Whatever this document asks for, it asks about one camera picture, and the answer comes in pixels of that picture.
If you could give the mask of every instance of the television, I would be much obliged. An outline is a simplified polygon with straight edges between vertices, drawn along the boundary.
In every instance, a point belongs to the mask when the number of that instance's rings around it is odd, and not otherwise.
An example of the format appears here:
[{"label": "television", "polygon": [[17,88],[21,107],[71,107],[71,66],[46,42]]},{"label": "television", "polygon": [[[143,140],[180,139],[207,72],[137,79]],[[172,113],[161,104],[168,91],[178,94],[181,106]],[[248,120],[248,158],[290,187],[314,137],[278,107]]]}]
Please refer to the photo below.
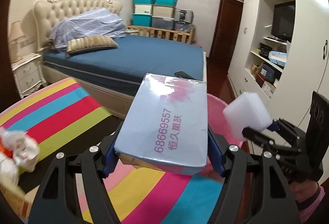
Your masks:
[{"label": "television", "polygon": [[273,26],[271,34],[282,40],[291,42],[295,23],[296,2],[282,3],[274,6]]}]

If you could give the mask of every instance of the tufted headboard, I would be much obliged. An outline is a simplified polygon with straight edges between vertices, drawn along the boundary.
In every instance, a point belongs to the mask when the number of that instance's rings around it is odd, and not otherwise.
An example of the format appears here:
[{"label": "tufted headboard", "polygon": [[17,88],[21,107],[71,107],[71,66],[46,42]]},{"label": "tufted headboard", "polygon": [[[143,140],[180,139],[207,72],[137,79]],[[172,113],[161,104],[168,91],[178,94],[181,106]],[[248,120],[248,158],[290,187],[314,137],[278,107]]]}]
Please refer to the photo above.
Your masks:
[{"label": "tufted headboard", "polygon": [[48,48],[48,37],[52,27],[65,18],[79,15],[97,8],[107,8],[118,14],[122,9],[120,2],[110,0],[37,0],[33,4],[33,17],[37,27],[37,52]]}]

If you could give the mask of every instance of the pillow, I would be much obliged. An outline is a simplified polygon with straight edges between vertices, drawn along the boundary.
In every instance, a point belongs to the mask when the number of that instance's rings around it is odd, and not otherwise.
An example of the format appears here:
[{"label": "pillow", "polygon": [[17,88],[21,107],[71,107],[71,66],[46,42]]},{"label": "pillow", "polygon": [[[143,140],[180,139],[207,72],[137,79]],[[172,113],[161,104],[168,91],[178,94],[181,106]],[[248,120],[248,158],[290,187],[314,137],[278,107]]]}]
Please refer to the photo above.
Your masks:
[{"label": "pillow", "polygon": [[69,41],[66,53],[70,55],[98,49],[116,48],[117,46],[117,43],[107,35],[93,35]]}]

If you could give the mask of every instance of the colorful striped cloth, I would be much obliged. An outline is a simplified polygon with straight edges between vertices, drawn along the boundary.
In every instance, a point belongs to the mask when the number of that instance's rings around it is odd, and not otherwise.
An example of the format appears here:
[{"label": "colorful striped cloth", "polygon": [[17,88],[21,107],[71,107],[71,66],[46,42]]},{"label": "colorful striped cloth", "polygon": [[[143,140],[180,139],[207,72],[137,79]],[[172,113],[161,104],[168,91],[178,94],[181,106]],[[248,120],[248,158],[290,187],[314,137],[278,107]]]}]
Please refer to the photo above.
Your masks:
[{"label": "colorful striped cloth", "polygon": [[[120,161],[104,185],[122,224],[206,224],[222,189],[201,175],[136,169]],[[92,223],[83,192],[79,202],[83,219]]]},{"label": "colorful striped cloth", "polygon": [[110,114],[73,79],[22,99],[0,114],[0,126],[37,140],[42,160]]}]

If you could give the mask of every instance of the lampshade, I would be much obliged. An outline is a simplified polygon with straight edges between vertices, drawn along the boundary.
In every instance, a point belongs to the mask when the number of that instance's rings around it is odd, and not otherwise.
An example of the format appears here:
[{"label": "lampshade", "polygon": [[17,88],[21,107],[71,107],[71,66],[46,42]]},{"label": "lampshade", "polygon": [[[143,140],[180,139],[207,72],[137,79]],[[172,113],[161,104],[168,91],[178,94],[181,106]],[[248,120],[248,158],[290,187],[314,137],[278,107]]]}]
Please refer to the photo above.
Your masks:
[{"label": "lampshade", "polygon": [[21,27],[20,27],[20,21],[15,21],[12,23],[12,27],[10,29],[10,34],[8,37],[8,41],[12,42],[22,36],[24,36],[25,34],[23,33]]}]

